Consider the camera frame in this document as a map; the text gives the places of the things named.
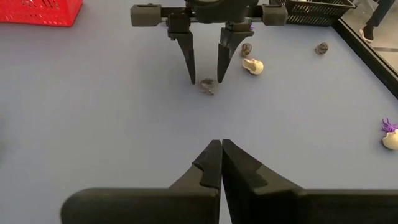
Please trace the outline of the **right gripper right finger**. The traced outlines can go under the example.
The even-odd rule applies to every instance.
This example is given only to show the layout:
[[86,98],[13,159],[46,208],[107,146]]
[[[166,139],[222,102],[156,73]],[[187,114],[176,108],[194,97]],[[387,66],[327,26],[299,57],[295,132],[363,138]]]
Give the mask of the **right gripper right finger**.
[[306,189],[224,139],[232,224],[398,224],[398,190]]

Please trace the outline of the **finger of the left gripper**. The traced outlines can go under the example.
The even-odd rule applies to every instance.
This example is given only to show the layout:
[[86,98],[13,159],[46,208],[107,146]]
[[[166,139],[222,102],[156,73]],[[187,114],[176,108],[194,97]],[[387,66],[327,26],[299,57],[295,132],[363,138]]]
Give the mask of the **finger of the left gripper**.
[[254,35],[251,30],[252,22],[226,22],[221,28],[218,44],[217,80],[221,83],[230,65],[233,55],[246,38]]
[[193,49],[193,34],[189,24],[168,23],[168,37],[176,40],[182,50],[192,84],[196,82],[195,55]]

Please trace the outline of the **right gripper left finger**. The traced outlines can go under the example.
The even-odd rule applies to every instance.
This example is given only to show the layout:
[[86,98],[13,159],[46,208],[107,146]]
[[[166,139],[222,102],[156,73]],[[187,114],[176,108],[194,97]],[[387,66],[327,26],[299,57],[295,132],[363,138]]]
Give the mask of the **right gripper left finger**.
[[219,224],[221,141],[212,140],[166,188],[88,188],[69,196],[61,224]]

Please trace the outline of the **cream plastic skull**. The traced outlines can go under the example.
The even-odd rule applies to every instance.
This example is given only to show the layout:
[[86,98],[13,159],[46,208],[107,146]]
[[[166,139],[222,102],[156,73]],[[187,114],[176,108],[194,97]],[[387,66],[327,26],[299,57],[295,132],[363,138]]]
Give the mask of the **cream plastic skull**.
[[382,138],[383,145],[393,151],[398,151],[398,129],[387,132]]
[[264,64],[256,59],[243,59],[242,66],[252,75],[260,75],[264,69]]

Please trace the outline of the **black plastic basket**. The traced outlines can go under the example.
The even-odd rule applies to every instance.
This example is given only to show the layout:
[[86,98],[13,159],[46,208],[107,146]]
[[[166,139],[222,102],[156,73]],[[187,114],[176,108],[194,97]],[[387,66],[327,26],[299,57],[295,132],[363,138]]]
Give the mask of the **black plastic basket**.
[[269,0],[269,4],[285,6],[288,24],[325,27],[355,8],[351,0]]

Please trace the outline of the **red plastic basket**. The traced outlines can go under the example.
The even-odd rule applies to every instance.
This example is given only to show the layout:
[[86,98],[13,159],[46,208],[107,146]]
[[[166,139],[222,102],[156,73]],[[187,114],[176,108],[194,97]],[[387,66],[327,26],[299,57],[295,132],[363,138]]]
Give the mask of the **red plastic basket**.
[[0,23],[71,27],[83,0],[0,0]]

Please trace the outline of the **blue table mat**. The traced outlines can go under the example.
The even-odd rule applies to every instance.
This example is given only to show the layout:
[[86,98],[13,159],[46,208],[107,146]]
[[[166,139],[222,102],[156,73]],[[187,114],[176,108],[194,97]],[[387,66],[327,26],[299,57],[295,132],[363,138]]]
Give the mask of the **blue table mat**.
[[235,54],[207,95],[165,26],[131,25],[148,2],[85,0],[70,28],[0,24],[0,224],[60,224],[87,188],[168,187],[214,139],[305,188],[398,189],[380,125],[398,100],[334,29],[256,23],[264,71]]

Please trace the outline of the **person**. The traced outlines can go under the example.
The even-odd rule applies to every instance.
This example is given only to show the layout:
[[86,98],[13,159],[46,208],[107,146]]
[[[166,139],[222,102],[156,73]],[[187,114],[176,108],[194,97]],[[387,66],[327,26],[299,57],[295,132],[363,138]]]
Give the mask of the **person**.
[[393,6],[396,0],[377,0],[378,6],[374,10],[373,14],[366,22],[365,26],[359,30],[361,37],[367,42],[371,43],[374,40],[373,30],[378,27],[390,8]]

